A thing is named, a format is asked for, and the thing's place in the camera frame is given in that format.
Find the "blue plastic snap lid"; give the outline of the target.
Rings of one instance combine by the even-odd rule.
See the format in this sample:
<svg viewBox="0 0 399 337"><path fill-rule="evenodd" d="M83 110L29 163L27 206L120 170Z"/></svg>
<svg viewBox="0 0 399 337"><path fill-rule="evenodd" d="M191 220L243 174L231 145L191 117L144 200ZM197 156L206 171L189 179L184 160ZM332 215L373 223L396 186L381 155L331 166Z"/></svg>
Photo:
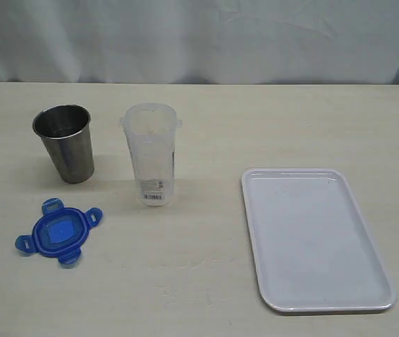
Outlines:
<svg viewBox="0 0 399 337"><path fill-rule="evenodd" d="M20 235L15 248L25 255L39 253L55 258L60 265L71 267L81 257L81 246L92 228L103 217L101 209L93 207L85 212L66 207L61 199L46 200L41 207L42 217L30 235Z"/></svg>

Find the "white rectangular plastic tray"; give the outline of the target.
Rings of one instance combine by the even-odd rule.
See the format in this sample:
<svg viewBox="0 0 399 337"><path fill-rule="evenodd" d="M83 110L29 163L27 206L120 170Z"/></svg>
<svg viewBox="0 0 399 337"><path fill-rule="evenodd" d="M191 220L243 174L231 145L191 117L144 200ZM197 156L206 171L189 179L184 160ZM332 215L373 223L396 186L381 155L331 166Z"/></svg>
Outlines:
<svg viewBox="0 0 399 337"><path fill-rule="evenodd" d="M349 185L325 168L241 178L260 296L281 313L383 312L396 293Z"/></svg>

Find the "white backdrop curtain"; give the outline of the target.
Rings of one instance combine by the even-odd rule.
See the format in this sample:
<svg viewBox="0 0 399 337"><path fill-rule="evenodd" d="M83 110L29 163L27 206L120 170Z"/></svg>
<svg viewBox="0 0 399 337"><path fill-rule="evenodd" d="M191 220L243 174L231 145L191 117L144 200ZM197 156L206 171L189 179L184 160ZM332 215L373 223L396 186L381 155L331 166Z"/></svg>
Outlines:
<svg viewBox="0 0 399 337"><path fill-rule="evenodd" d="M0 1L0 81L399 84L399 1Z"/></svg>

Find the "clear tall plastic container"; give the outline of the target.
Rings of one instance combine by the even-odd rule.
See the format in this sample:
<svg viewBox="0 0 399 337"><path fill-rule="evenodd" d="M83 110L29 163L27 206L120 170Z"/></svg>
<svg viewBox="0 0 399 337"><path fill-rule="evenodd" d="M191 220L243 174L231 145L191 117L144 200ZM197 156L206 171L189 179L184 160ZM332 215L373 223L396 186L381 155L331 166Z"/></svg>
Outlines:
<svg viewBox="0 0 399 337"><path fill-rule="evenodd" d="M174 195L175 136L182 122L161 103L141 103L120 120L126 136L138 199L146 206L164 206Z"/></svg>

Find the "stainless steel cup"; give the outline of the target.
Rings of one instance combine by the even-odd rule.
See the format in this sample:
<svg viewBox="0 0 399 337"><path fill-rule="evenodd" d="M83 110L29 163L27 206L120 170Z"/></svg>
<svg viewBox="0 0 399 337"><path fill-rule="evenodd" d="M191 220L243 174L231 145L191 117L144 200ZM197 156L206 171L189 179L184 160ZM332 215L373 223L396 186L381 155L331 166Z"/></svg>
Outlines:
<svg viewBox="0 0 399 337"><path fill-rule="evenodd" d="M33 120L33 131L66 183L82 183L94 173L89 124L89 111L79 105L50 107Z"/></svg>

